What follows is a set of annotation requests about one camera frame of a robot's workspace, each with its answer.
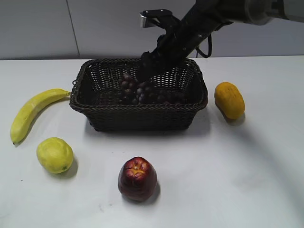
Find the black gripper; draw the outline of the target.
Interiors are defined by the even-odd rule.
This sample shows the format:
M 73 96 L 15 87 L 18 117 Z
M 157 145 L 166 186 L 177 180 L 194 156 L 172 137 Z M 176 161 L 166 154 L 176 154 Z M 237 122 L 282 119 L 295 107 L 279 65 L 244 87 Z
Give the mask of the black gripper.
M 208 16 L 175 16 L 157 18 L 157 25 L 166 30 L 153 52 L 140 57 L 139 82 L 146 82 L 182 62 L 203 40 L 209 37 Z

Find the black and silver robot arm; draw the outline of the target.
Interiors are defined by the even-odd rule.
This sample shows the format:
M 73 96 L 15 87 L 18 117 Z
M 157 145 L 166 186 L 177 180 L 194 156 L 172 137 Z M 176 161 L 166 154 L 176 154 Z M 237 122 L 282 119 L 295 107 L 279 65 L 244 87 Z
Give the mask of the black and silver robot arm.
M 153 52 L 141 55 L 137 78 L 148 81 L 179 65 L 194 50 L 204 58 L 212 53 L 212 32 L 234 22 L 265 25 L 272 18 L 303 22 L 302 0 L 197 0 L 179 20 L 167 9 L 144 10 L 142 27 L 160 27 L 166 33 Z

